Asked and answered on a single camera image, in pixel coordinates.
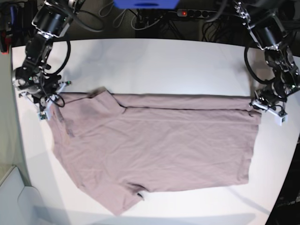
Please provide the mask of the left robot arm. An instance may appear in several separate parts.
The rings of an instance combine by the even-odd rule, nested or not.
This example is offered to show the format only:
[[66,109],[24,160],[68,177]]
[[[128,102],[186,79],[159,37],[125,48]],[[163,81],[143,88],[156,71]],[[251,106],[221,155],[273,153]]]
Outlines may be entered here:
[[[216,13],[206,18],[211,23],[231,4],[242,20],[252,40],[245,47],[244,62],[252,78],[264,85],[255,91],[250,105],[255,109],[270,112],[277,118],[287,117],[285,105],[290,95],[300,90],[300,70],[297,67],[288,43],[288,33],[278,17],[280,0],[223,0]],[[248,50],[252,44],[264,51],[267,65],[272,68],[274,78],[260,79],[248,61]]]

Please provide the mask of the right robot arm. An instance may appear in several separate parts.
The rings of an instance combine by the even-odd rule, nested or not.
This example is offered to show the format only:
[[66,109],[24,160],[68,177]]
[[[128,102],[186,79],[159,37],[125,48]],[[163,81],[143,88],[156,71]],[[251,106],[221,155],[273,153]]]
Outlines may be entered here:
[[104,30],[104,22],[96,15],[93,17],[100,22],[99,29],[88,26],[78,18],[77,15],[84,12],[83,4],[83,0],[46,0],[31,22],[37,32],[25,46],[25,59],[21,67],[13,71],[12,84],[20,91],[19,96],[26,98],[37,109],[40,120],[51,118],[51,105],[60,108],[65,106],[60,93],[71,84],[70,81],[61,81],[60,75],[71,54],[68,38],[67,54],[62,65],[55,72],[48,72],[51,66],[47,60],[54,39],[64,37],[72,22],[91,32],[99,33]]

